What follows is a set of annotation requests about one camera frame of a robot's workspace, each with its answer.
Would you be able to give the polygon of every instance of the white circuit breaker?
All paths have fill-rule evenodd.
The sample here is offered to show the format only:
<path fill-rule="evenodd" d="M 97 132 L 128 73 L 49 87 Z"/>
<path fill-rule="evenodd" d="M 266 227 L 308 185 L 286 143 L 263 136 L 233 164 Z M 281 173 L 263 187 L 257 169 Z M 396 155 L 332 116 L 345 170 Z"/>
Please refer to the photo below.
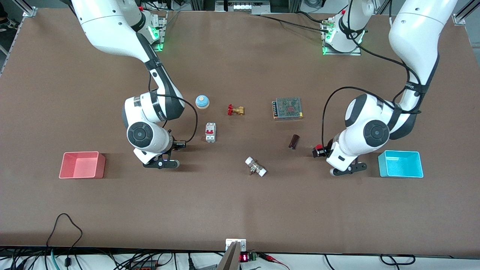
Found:
<path fill-rule="evenodd" d="M 215 123 L 207 123 L 205 126 L 205 140 L 208 143 L 214 143 L 216 136 L 216 124 Z"/>

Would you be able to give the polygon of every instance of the brown table surface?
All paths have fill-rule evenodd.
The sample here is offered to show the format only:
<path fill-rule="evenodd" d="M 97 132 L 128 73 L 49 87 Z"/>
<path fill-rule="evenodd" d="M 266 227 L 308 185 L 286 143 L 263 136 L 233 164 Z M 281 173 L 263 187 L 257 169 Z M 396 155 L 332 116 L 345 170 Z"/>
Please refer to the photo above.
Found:
<path fill-rule="evenodd" d="M 297 14 L 282 19 L 315 26 Z M 395 57 L 386 16 L 373 16 L 364 46 Z M 320 143 L 328 95 L 358 86 L 392 98 L 403 68 L 364 54 L 323 56 L 318 32 L 244 13 L 181 12 L 159 53 L 187 100 L 199 94 L 199 127 L 175 153 L 177 170 L 144 169 L 125 135 L 126 98 L 147 91 L 148 73 L 133 58 L 91 46 L 68 9 L 40 9 L 25 19 L 0 78 L 0 245 L 44 245 L 56 216 L 83 229 L 79 245 L 222 250 L 226 238 L 270 252 L 399 253 L 480 256 L 480 72 L 464 27 L 445 27 L 441 59 L 413 132 L 385 149 L 415 150 L 423 179 L 380 178 L 370 168 L 332 177 Z M 329 104 L 325 140 L 342 131 L 348 103 Z M 274 122 L 271 101 L 300 96 L 305 118 Z M 227 106 L 244 116 L 227 116 Z M 216 122 L 217 142 L 202 141 Z M 171 121 L 178 139 L 191 135 L 186 108 Z M 288 149 L 293 134 L 297 150 Z M 61 180 L 62 155 L 97 150 L 104 179 Z M 248 156 L 268 169 L 248 175 Z M 62 219 L 51 245 L 78 232 Z"/>

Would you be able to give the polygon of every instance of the pink bin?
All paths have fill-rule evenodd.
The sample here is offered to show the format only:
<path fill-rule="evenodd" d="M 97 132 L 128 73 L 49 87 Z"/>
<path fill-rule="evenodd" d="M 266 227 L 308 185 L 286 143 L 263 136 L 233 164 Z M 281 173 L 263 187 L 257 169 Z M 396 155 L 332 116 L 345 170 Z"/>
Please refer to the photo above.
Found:
<path fill-rule="evenodd" d="M 60 179 L 102 178 L 105 156 L 98 151 L 66 152 L 60 168 Z"/>

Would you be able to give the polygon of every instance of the wire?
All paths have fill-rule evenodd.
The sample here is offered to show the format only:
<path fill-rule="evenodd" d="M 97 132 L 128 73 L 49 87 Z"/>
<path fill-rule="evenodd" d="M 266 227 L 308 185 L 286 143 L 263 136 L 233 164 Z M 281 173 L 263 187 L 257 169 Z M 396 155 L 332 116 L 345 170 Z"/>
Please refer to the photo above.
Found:
<path fill-rule="evenodd" d="M 385 257 L 389 257 L 393 263 L 389 263 L 389 262 L 386 262 L 384 260 L 384 256 Z M 382 263 L 386 264 L 386 265 L 389 265 L 389 266 L 395 266 L 397 270 L 400 270 L 400 265 L 412 265 L 415 263 L 415 261 L 417 260 L 416 257 L 414 255 L 408 255 L 407 257 L 409 258 L 412 258 L 413 260 L 411 262 L 397 262 L 393 257 L 392 255 L 390 254 L 381 254 L 380 255 L 380 260 L 382 261 Z"/>
<path fill-rule="evenodd" d="M 284 20 L 280 20 L 280 19 L 273 18 L 273 17 L 268 17 L 268 16 L 262 16 L 262 15 L 256 15 L 256 16 L 259 16 L 259 17 L 262 17 L 262 18 L 268 18 L 268 19 L 275 20 L 275 21 L 278 21 L 278 22 L 281 22 L 281 23 L 294 25 L 294 26 L 297 26 L 297 27 L 302 27 L 302 28 L 306 28 L 306 29 L 311 29 L 311 30 L 315 30 L 315 31 L 328 33 L 328 30 L 326 30 L 326 29 L 320 29 L 320 28 L 310 27 L 310 26 L 306 26 L 306 25 L 299 25 L 299 24 L 296 24 L 296 23 L 287 22 L 287 21 L 284 21 Z"/>
<path fill-rule="evenodd" d="M 55 269 L 60 270 L 60 267 L 57 264 L 57 261 L 55 260 L 55 256 L 53 255 L 53 248 L 50 250 L 50 257 L 52 257 L 53 266 L 55 266 Z"/>
<path fill-rule="evenodd" d="M 67 252 L 67 258 L 68 258 L 68 255 L 70 253 L 70 250 L 78 243 L 78 241 L 80 241 L 80 239 L 82 238 L 84 232 L 82 231 L 82 229 L 80 229 L 80 227 L 77 226 L 77 224 L 75 224 L 72 220 L 72 218 L 67 214 L 67 213 L 61 213 L 60 215 L 57 216 L 57 219 L 55 219 L 55 224 L 53 225 L 53 230 L 52 232 L 50 233 L 50 235 L 48 236 L 48 239 L 47 239 L 47 242 L 45 243 L 45 253 L 44 253 L 44 262 L 45 262 L 45 269 L 48 270 L 48 266 L 47 266 L 47 251 L 48 251 L 48 243 L 50 242 L 50 239 L 52 238 L 53 236 L 53 233 L 55 232 L 55 228 L 57 228 L 57 223 L 59 221 L 59 218 L 61 216 L 67 216 L 67 218 L 70 220 L 70 223 L 75 226 L 75 228 L 77 228 L 79 231 L 80 231 L 80 236 L 78 237 L 77 241 L 75 241 L 73 243 L 73 245 L 68 249 L 68 252 Z"/>
<path fill-rule="evenodd" d="M 330 267 L 331 270 L 335 270 L 335 268 L 333 268 L 333 266 L 330 264 L 330 261 L 328 260 L 327 254 L 324 254 L 324 256 L 325 256 L 325 260 L 327 261 L 328 267 Z"/>
<path fill-rule="evenodd" d="M 170 252 L 170 259 L 168 259 L 168 261 L 167 261 L 166 263 L 164 263 L 164 264 L 159 264 L 159 263 L 158 263 L 158 260 L 160 260 L 160 257 L 162 257 L 163 254 L 164 254 L 164 253 L 160 254 L 160 256 L 158 256 L 158 258 L 156 259 L 156 266 L 157 266 L 157 267 L 167 265 L 167 264 L 168 264 L 170 261 L 172 261 L 172 259 L 173 259 L 173 253 Z"/>
<path fill-rule="evenodd" d="M 327 152 L 326 152 L 326 149 L 325 149 L 325 143 L 324 143 L 324 122 L 325 122 L 325 111 L 327 109 L 327 105 L 328 105 L 328 102 L 330 101 L 330 99 L 333 97 L 333 95 L 340 91 L 340 90 L 343 90 L 343 89 L 355 89 L 355 90 L 358 90 L 358 91 L 361 91 L 361 92 L 364 92 L 366 94 L 369 94 L 369 95 L 372 95 L 374 97 L 376 97 L 378 100 L 380 100 L 381 102 L 383 102 L 385 105 L 387 105 L 388 107 L 390 107 L 391 109 L 395 109 L 394 106 L 390 105 L 390 103 L 386 102 L 383 98 L 379 97 L 377 94 L 374 94 L 370 91 L 367 91 L 365 89 L 362 89 L 362 88 L 359 88 L 359 87 L 354 87 L 354 86 L 344 86 L 344 87 L 341 87 L 335 91 L 333 91 L 330 96 L 328 97 L 327 101 L 325 102 L 325 107 L 324 107 L 324 111 L 322 113 L 322 146 L 323 146 L 323 150 L 324 150 L 324 154 L 325 156 L 328 157 L 327 155 Z"/>
<path fill-rule="evenodd" d="M 353 0 L 350 1 L 349 8 L 348 8 L 349 12 L 348 12 L 348 18 L 347 18 L 347 20 L 348 20 L 348 21 L 347 21 L 347 26 L 348 26 L 349 29 L 351 29 L 351 28 L 350 28 L 350 13 L 351 13 L 350 10 L 351 10 L 351 8 L 352 8 L 352 3 L 353 3 Z M 374 53 L 374 52 L 371 52 L 371 51 L 365 49 L 362 45 L 360 45 L 360 44 L 353 38 L 353 35 L 352 35 L 351 32 L 350 32 L 350 38 L 353 40 L 353 42 L 354 42 L 360 49 L 364 50 L 365 52 L 367 52 L 367 53 L 369 53 L 369 54 L 371 54 L 371 55 L 373 55 L 373 56 L 376 56 L 376 57 L 378 57 L 378 58 L 381 58 L 381 59 L 384 59 L 384 60 L 393 62 L 393 63 L 395 63 L 395 64 L 398 64 L 398 65 L 404 67 L 406 70 L 410 71 L 410 72 L 415 76 L 415 78 L 417 79 L 418 84 L 420 84 L 420 78 L 418 77 L 418 75 L 417 75 L 411 68 L 409 68 L 405 63 L 399 62 L 399 61 L 397 61 L 397 60 L 393 60 L 393 59 L 391 59 L 391 58 L 388 58 L 388 57 L 385 57 L 385 56 L 376 54 L 376 53 Z M 395 96 L 395 98 L 393 99 L 393 103 L 395 103 L 395 99 L 396 99 L 401 93 L 403 93 L 404 91 L 405 91 L 405 88 L 403 88 L 403 89 Z M 421 104 L 421 100 L 422 100 L 422 97 L 419 99 L 419 101 L 417 102 L 417 105 L 416 105 L 413 109 L 411 109 L 411 110 L 409 110 L 409 111 L 402 110 L 402 113 L 410 113 L 410 114 L 420 113 L 420 112 L 418 111 L 418 107 L 419 107 L 420 104 Z"/>
<path fill-rule="evenodd" d="M 175 270 L 178 270 L 178 268 L 177 268 L 177 253 L 173 253 L 173 260 L 175 261 Z"/>
<path fill-rule="evenodd" d="M 78 261 L 77 254 L 74 254 L 74 256 L 75 256 L 75 260 L 77 261 L 77 264 L 78 264 L 78 267 L 80 268 L 80 270 L 84 270 L 84 269 L 82 268 L 82 265 L 81 265 L 80 262 Z"/>
<path fill-rule="evenodd" d="M 148 77 L 148 92 L 152 91 L 152 90 L 150 90 L 150 82 L 151 82 L 151 81 L 152 81 L 152 76 L 150 75 L 150 76 Z M 185 142 L 187 142 L 187 143 L 190 142 L 190 141 L 193 139 L 193 137 L 195 137 L 195 133 L 197 133 L 197 127 L 198 127 L 198 113 L 197 113 L 197 110 L 195 109 L 195 107 L 194 107 L 190 102 L 184 100 L 183 98 L 179 98 L 179 97 L 177 97 L 177 96 L 163 95 L 163 94 L 157 94 L 157 96 L 158 96 L 158 97 L 166 97 L 166 98 L 176 98 L 176 99 L 178 99 L 178 100 L 181 100 L 181 101 L 187 103 L 187 104 L 193 109 L 193 112 L 195 112 L 195 129 L 193 130 L 193 134 L 192 134 L 192 136 L 190 137 L 190 139 L 188 139 L 187 141 L 185 141 Z M 165 123 L 163 124 L 162 128 L 165 127 L 165 125 L 167 124 L 167 121 L 168 121 L 168 120 L 165 120 Z"/>
<path fill-rule="evenodd" d="M 313 17 L 311 17 L 308 13 L 303 12 L 303 11 L 297 11 L 297 12 L 295 12 L 295 13 L 297 13 L 297 14 L 303 14 L 303 15 L 307 16 L 307 18 L 309 18 L 311 21 L 316 22 L 316 23 L 319 23 L 319 24 L 321 24 L 322 21 L 323 21 L 323 20 L 316 20 L 316 19 L 314 19 Z"/>
<path fill-rule="evenodd" d="M 290 270 L 290 267 L 288 267 L 287 265 L 285 265 L 283 262 L 274 261 L 274 263 L 281 264 L 281 265 L 285 266 L 288 270 Z"/>
<path fill-rule="evenodd" d="M 77 224 L 75 224 L 75 223 L 73 222 L 72 218 L 71 218 L 67 213 L 61 213 L 60 215 L 57 216 L 57 219 L 55 220 L 55 224 L 53 225 L 53 230 L 52 230 L 52 232 L 50 233 L 50 235 L 48 236 L 47 243 L 46 243 L 46 247 L 48 248 L 48 243 L 49 243 L 50 239 L 52 238 L 53 233 L 55 232 L 55 228 L 57 227 L 57 223 L 58 223 L 58 221 L 59 221 L 59 218 L 60 218 L 61 216 L 63 216 L 63 215 L 67 216 L 67 218 L 70 220 L 70 223 L 71 223 L 73 226 L 75 226 L 75 228 L 77 228 L 78 231 L 80 232 L 80 236 L 78 237 L 77 241 L 75 241 L 75 242 L 72 244 L 72 246 L 68 249 L 68 252 L 67 252 L 67 258 L 68 258 L 69 255 L 70 255 L 70 251 L 71 251 L 72 248 L 78 243 L 78 241 L 80 241 L 80 239 L 82 238 L 84 232 L 82 231 L 82 229 L 80 229 L 80 227 L 77 226 Z"/>
<path fill-rule="evenodd" d="M 340 12 L 342 12 L 344 9 L 346 9 L 348 7 L 348 5 L 346 5 L 345 7 L 343 7 L 343 9 L 341 9 L 339 12 L 337 12 L 337 14 L 339 14 Z"/>
<path fill-rule="evenodd" d="M 195 133 L 197 133 L 197 127 L 198 127 L 198 114 L 197 114 L 197 110 L 195 109 L 195 107 L 188 101 L 184 100 L 183 98 L 179 98 L 177 96 L 172 96 L 172 95 L 162 95 L 162 94 L 157 94 L 158 97 L 166 97 L 166 98 L 176 98 L 178 100 L 181 100 L 185 103 L 187 103 L 192 109 L 193 109 L 193 112 L 195 112 L 195 129 L 193 130 L 193 134 L 192 136 L 190 137 L 190 139 L 186 140 L 185 142 L 188 143 L 190 142 L 193 137 L 195 137 Z"/>

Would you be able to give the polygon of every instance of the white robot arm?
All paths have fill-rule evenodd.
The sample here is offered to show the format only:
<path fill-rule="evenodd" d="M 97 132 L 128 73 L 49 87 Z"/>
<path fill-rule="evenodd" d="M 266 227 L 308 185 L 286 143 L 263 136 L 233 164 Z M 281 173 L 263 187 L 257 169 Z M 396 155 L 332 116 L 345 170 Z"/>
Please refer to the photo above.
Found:
<path fill-rule="evenodd" d="M 412 72 L 408 73 L 399 103 L 386 101 L 386 104 L 375 96 L 363 94 L 349 104 L 345 114 L 347 128 L 324 148 L 313 150 L 314 157 L 326 153 L 327 162 L 335 168 L 331 174 L 348 173 L 359 155 L 378 150 L 388 139 L 400 139 L 413 129 L 416 113 L 438 64 L 440 33 L 455 4 L 456 0 L 407 0 L 402 6 L 389 41 L 393 51 L 420 81 Z"/>
<path fill-rule="evenodd" d="M 185 142 L 174 141 L 168 131 L 156 125 L 180 117 L 185 108 L 182 95 L 150 46 L 158 39 L 153 28 L 153 20 L 158 17 L 140 11 L 133 0 L 72 0 L 72 5 L 93 46 L 141 60 L 158 85 L 156 90 L 125 101 L 122 117 L 134 153 L 145 167 L 178 167 L 177 160 L 169 160 L 170 153 L 185 147 Z M 167 160 L 160 158 L 163 154 L 168 154 Z"/>

